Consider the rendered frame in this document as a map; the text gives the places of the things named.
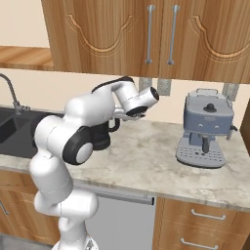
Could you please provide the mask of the black sink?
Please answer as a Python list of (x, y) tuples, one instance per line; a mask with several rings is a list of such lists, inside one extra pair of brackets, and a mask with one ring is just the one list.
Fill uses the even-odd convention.
[(13, 108), (0, 107), (0, 154), (31, 159), (37, 151), (31, 127), (34, 120), (53, 112), (25, 111), (16, 114)]

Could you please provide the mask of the wooden base cupboard door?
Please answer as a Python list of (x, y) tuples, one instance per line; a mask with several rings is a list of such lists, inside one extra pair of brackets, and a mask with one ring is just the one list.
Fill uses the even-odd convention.
[(28, 174), (0, 170), (0, 232), (55, 245), (60, 239), (58, 218), (38, 213), (33, 205), (37, 187)]

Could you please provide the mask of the dark brown wooden panel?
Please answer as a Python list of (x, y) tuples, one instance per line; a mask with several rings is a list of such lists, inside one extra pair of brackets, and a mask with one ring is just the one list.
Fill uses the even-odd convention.
[(250, 155), (250, 100), (246, 106), (244, 117), (240, 126), (240, 134), (245, 143), (245, 147)]

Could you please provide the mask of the wooden drawer front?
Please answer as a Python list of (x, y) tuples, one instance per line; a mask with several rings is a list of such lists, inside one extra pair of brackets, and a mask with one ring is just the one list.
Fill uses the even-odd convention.
[[(191, 209), (194, 209), (197, 213), (218, 217), (226, 215), (227, 217), (224, 221), (196, 217), (191, 214)], [(247, 234), (250, 231), (250, 212), (235, 211), (173, 199), (164, 200), (162, 219), (168, 222), (206, 229), (217, 229), (236, 234)]]
[(207, 245), (219, 246), (219, 250), (242, 250), (247, 239), (245, 235), (227, 233), (223, 231), (193, 227), (164, 221), (161, 226), (157, 250), (205, 250), (199, 247), (184, 245), (185, 241)]

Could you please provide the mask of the wooden wall shelf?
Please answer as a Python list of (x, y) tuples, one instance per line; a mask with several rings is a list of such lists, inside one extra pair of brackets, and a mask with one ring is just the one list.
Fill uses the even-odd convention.
[(53, 71), (49, 48), (0, 46), (0, 68)]

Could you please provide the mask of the grey dishwasher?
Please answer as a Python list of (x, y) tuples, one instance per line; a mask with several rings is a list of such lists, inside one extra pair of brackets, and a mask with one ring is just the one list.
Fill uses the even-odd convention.
[(153, 205), (98, 199), (98, 212), (86, 226), (100, 250), (152, 249), (155, 197)]

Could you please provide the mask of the grey sink faucet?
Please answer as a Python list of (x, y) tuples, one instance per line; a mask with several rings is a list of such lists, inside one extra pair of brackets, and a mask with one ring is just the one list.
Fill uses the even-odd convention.
[(13, 87), (13, 84), (12, 84), (10, 78), (8, 76), (6, 76), (5, 74), (3, 74), (3, 73), (0, 73), (0, 77), (5, 79), (8, 86), (9, 86), (9, 89), (10, 89), (10, 92), (11, 92), (11, 95), (12, 95), (12, 98), (13, 98), (13, 106), (14, 106), (14, 109), (15, 109), (15, 114), (16, 115), (21, 115), (24, 111), (30, 111), (29, 106), (21, 105), (20, 102), (18, 101), (16, 93), (15, 93), (15, 89)]

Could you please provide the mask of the black jug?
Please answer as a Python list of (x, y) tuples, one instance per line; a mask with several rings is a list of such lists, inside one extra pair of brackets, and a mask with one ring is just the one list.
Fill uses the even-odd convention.
[(109, 122), (91, 127), (93, 150), (104, 150), (110, 146), (110, 133), (117, 131), (120, 127), (120, 120), (114, 119), (114, 126), (109, 127)]

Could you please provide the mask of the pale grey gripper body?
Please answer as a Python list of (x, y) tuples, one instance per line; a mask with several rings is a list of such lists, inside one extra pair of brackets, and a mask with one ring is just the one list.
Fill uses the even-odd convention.
[(121, 119), (123, 121), (129, 121), (129, 120), (139, 120), (141, 118), (145, 117), (143, 113), (135, 114), (133, 116), (129, 116), (126, 114), (124, 109), (121, 106), (117, 106), (113, 113), (113, 118)]

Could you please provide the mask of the wooden wall cupboard door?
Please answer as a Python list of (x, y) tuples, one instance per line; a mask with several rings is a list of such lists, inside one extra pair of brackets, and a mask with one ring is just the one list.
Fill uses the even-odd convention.
[[(180, 11), (170, 65), (174, 5)], [(249, 84), (250, 0), (164, 0), (159, 76)]]
[[(41, 0), (56, 71), (155, 77), (163, 0)], [(148, 5), (154, 5), (146, 63)]]

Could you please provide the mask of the blue-grey coffee machine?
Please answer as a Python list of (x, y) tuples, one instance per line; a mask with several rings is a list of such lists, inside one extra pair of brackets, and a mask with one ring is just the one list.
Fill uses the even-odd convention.
[(229, 140), (234, 111), (231, 100), (216, 89), (198, 88), (186, 96), (184, 133), (179, 140), (176, 158), (192, 167), (218, 169), (226, 164), (224, 154), (216, 142), (217, 136)]

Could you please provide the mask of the grey wall outlet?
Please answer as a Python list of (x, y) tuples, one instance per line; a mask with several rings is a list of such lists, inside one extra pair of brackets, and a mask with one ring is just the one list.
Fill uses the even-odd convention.
[(160, 96), (169, 96), (171, 92), (171, 79), (159, 78), (157, 80), (157, 92)]
[(152, 79), (149, 77), (139, 78), (139, 94), (146, 95), (150, 92), (150, 87), (152, 86)]
[(223, 87), (223, 92), (222, 94), (226, 97), (229, 98), (232, 102), (235, 101), (237, 92), (239, 89), (239, 85), (235, 83), (225, 83)]

